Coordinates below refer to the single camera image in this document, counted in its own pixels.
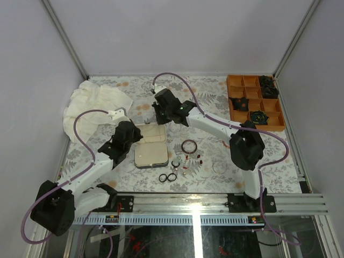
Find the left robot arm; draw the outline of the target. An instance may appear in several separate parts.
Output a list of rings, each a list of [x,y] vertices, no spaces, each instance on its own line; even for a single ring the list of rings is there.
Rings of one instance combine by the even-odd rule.
[[[76,217],[98,208],[114,211],[118,205],[113,196],[115,190],[105,184],[92,188],[91,184],[124,161],[132,144],[141,139],[140,129],[131,120],[121,121],[90,164],[66,179],[47,180],[40,186],[30,218],[52,234],[61,236]]]

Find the cream navy jewelry box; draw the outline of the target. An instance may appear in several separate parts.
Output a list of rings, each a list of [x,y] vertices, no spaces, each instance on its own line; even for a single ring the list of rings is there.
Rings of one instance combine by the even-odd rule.
[[[169,163],[166,126],[157,123],[136,126],[141,129],[143,138],[135,146],[135,166],[139,169],[166,167]]]

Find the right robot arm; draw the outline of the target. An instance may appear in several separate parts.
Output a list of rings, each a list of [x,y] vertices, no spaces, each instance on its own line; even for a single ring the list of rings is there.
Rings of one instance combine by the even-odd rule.
[[[257,212],[264,206],[261,196],[261,184],[258,175],[258,163],[263,158],[265,145],[255,125],[251,121],[243,124],[222,119],[212,114],[201,113],[196,103],[180,102],[167,88],[153,90],[155,102],[153,108],[158,124],[174,122],[187,127],[203,130],[226,141],[230,146],[232,163],[242,170],[245,182],[245,206],[251,212]]]

